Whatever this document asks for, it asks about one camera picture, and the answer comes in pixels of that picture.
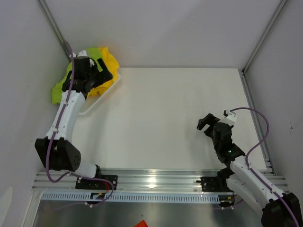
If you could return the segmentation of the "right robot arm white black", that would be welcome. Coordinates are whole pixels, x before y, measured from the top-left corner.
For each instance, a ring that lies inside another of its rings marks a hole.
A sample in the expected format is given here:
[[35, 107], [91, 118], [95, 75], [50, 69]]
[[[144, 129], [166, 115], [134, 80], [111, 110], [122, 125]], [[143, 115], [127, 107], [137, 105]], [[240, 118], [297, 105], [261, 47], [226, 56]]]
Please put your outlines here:
[[210, 137], [215, 153], [226, 167], [217, 173], [216, 185], [222, 191], [238, 194], [261, 219], [264, 227], [301, 227], [303, 218], [299, 199], [269, 181], [232, 141], [232, 128], [237, 121], [233, 112], [219, 119], [209, 113], [199, 119], [197, 129]]

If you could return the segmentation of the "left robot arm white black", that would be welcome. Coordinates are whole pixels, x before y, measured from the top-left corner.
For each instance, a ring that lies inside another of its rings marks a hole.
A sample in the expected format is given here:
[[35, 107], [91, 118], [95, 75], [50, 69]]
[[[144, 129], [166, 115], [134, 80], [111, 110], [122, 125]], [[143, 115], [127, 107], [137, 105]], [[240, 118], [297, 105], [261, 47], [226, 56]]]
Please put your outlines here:
[[100, 167], [82, 160], [80, 151], [71, 140], [77, 117], [89, 92], [112, 78], [102, 58], [95, 60], [88, 56], [76, 56], [72, 59], [53, 124], [44, 138], [35, 141], [35, 149], [46, 171], [66, 170], [86, 177], [86, 184], [92, 189], [102, 185]]

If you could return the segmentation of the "lime green shorts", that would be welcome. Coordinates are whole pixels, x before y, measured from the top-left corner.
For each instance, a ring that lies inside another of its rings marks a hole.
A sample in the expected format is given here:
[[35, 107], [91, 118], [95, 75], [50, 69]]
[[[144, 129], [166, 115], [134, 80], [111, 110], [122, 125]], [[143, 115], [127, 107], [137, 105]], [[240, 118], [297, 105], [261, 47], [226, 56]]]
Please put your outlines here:
[[62, 97], [62, 86], [63, 86], [63, 83], [66, 81], [66, 78], [70, 71], [71, 71], [71, 63], [69, 63], [63, 79], [60, 82], [56, 83], [56, 85], [54, 87], [52, 87], [51, 102], [53, 105], [60, 103], [61, 97]]

